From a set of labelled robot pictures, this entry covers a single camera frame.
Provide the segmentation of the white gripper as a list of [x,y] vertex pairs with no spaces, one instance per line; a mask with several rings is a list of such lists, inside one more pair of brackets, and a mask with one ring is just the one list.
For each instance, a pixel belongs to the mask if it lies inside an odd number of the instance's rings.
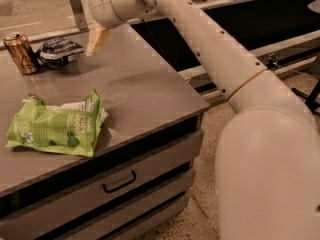
[[111,34],[109,29],[155,12],[144,0],[89,0],[89,8],[93,19],[100,25],[94,25],[89,30],[87,56],[99,52]]

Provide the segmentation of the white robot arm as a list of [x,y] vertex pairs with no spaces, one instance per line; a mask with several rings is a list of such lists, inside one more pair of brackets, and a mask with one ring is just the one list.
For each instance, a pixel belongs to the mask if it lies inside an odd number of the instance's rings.
[[191,0],[88,0],[87,53],[152,11],[178,30],[235,111],[217,142],[221,240],[320,240],[320,135],[309,108]]

